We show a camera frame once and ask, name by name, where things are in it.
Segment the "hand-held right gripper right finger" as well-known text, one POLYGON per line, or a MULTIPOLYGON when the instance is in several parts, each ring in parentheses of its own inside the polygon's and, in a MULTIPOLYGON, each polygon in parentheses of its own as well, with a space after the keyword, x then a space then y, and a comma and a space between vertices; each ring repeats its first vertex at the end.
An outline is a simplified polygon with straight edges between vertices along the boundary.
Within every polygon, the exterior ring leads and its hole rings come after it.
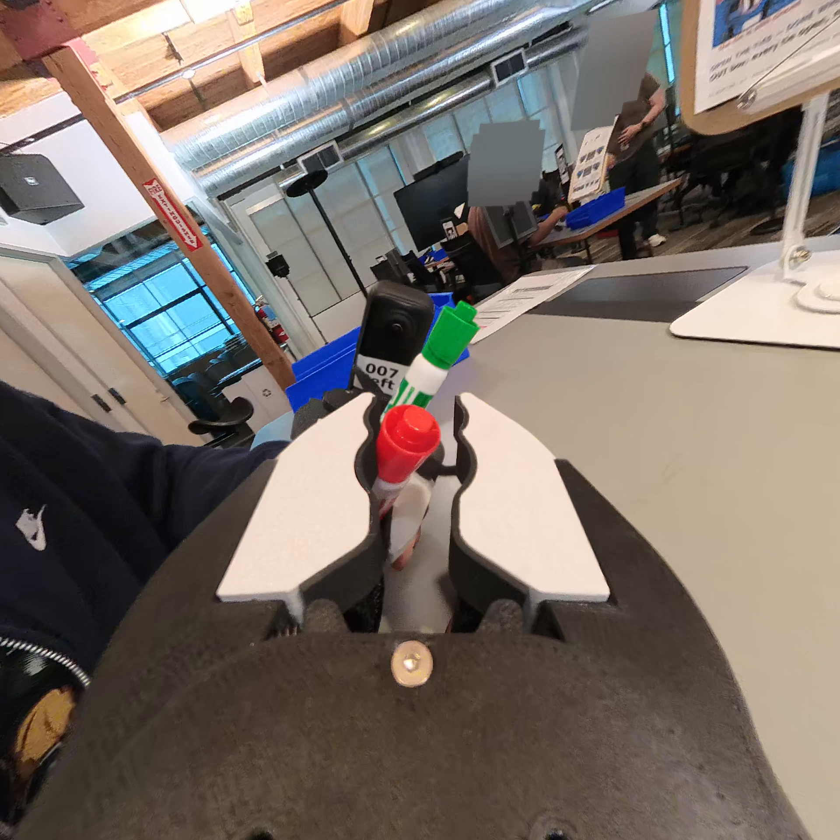
POLYGON ((610 588, 558 461, 528 429, 472 393, 455 399, 449 578, 460 599, 603 603, 610 588))

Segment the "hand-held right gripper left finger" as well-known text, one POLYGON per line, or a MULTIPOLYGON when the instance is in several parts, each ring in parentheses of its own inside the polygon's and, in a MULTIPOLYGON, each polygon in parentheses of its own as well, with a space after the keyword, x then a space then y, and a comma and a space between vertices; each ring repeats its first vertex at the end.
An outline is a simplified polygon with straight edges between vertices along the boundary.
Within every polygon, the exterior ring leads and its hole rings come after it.
POLYGON ((342 613, 382 580, 385 550, 371 494, 382 403, 361 392, 278 455, 217 587, 220 602, 317 600, 342 613))

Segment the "green marker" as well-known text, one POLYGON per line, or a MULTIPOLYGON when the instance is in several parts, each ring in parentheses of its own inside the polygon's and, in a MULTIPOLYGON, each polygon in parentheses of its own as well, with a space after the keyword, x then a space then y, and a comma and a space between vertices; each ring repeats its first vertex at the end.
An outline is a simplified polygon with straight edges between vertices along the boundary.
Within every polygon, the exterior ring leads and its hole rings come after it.
POLYGON ((385 411, 403 405, 426 408, 478 331, 476 308, 466 301, 453 308, 442 308, 385 411))

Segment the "red marker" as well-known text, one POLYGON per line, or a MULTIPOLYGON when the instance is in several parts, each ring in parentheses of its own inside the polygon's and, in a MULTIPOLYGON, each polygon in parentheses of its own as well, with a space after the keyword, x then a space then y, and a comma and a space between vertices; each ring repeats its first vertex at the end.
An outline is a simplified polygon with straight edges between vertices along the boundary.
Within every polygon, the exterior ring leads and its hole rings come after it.
POLYGON ((388 409, 376 439, 377 477, 372 493, 381 520, 389 519, 386 562, 396 570, 410 560, 434 490, 421 468, 440 446, 440 427, 424 407, 388 409))

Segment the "person's left forearm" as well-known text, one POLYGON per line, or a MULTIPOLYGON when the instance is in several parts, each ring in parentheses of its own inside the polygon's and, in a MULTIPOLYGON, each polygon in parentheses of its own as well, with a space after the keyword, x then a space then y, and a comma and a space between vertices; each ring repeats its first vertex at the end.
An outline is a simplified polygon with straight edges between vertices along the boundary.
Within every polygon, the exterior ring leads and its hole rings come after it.
POLYGON ((258 467, 288 446, 270 441, 256 448, 207 448, 162 444, 137 434, 112 434, 102 448, 110 488, 101 529, 138 585, 258 467))

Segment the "large blue plastic bin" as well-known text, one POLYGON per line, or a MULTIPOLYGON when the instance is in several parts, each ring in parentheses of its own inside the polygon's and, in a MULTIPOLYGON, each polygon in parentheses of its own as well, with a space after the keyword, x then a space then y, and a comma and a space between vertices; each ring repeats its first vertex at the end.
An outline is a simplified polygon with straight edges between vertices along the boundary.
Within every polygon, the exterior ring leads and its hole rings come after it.
POLYGON ((405 372, 420 352, 431 329, 420 339, 400 339, 388 335, 375 338, 372 332, 361 337, 361 329, 346 333, 318 351, 292 365, 296 381, 286 391, 293 411, 328 391, 357 385, 354 369, 359 367, 387 397, 396 393, 405 372))

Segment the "red fire extinguisher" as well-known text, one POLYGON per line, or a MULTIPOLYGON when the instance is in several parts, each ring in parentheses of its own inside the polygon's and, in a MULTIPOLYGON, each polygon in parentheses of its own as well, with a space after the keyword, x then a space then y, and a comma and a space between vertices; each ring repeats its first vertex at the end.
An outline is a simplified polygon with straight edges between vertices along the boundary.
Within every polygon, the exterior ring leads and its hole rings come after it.
POLYGON ((282 327, 276 311, 264 296, 258 296, 255 300, 255 312, 275 344, 285 352, 289 341, 287 332, 282 327))

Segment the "black computer monitor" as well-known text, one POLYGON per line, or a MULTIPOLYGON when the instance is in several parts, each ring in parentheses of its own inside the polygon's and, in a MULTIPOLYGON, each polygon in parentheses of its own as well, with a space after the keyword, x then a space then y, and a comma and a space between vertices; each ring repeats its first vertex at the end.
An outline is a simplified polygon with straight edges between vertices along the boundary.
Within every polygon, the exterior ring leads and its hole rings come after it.
POLYGON ((459 223, 458 208, 467 204, 468 167, 468 154, 451 154, 419 171, 413 182, 394 192, 416 250, 445 239, 444 222, 459 223))

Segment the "black office chair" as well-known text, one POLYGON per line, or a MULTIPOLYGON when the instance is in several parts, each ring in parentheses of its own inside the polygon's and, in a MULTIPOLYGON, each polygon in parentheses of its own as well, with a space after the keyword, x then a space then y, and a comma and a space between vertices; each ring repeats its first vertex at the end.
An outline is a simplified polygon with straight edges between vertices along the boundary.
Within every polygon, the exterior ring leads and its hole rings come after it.
POLYGON ((250 400, 236 396, 229 401, 211 393, 198 373, 176 378, 172 386, 195 415, 188 430, 196 436, 209 436, 206 448, 244 447, 253 442, 255 433, 249 423, 255 407, 250 400))

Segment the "printed paper sheet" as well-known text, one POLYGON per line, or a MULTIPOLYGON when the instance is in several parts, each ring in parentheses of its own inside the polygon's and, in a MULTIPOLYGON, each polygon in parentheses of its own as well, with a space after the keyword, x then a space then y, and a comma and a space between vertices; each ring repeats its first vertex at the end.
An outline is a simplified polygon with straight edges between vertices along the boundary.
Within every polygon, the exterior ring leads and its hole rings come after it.
POLYGON ((476 309, 479 330, 469 344, 477 344, 542 303, 567 291, 592 269, 593 266, 562 268, 535 272, 515 280, 479 303, 476 309))

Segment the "small blue bin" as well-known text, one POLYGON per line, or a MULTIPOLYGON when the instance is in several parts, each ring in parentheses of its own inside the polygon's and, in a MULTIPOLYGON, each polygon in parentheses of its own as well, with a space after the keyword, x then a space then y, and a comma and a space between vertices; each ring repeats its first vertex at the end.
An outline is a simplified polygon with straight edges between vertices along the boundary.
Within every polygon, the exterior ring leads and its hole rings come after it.
POLYGON ((601 194, 570 211, 565 225, 570 230, 588 228, 617 213, 625 207, 626 190, 621 186, 601 194))

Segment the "small printed table sign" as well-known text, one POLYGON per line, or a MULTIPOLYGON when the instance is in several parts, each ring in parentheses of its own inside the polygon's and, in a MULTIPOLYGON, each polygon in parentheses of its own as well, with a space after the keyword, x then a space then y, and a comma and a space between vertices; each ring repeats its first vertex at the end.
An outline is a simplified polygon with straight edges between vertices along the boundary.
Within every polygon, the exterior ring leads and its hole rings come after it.
POLYGON ((606 179, 607 146, 615 123, 588 131, 572 166, 568 201, 585 203, 597 197, 606 179))

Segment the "silver air duct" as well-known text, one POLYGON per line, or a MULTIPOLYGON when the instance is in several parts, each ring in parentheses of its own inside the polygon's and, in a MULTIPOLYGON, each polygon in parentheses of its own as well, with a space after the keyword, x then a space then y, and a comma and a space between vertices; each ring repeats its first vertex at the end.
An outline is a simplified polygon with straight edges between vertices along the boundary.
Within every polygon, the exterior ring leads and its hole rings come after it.
POLYGON ((612 2, 441 2, 163 132, 178 164, 223 193, 612 2))

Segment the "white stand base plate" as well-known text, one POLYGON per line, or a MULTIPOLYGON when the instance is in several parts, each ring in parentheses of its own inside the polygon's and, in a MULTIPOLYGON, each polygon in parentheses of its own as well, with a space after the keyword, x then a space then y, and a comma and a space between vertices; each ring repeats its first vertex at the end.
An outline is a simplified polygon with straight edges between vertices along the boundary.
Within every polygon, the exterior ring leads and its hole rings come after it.
POLYGON ((780 256, 670 325, 679 338, 838 350, 838 251, 813 255, 805 220, 830 94, 838 89, 839 2, 687 2, 679 108, 704 135, 799 107, 780 256))

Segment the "black wall speaker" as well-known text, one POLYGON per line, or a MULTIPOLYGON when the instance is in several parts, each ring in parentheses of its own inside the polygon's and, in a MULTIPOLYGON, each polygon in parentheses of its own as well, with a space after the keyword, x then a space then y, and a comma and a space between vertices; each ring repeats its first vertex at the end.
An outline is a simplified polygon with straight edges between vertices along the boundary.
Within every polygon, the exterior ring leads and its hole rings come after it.
POLYGON ((1 208, 7 216, 46 226, 84 206, 44 155, 1 155, 1 208))

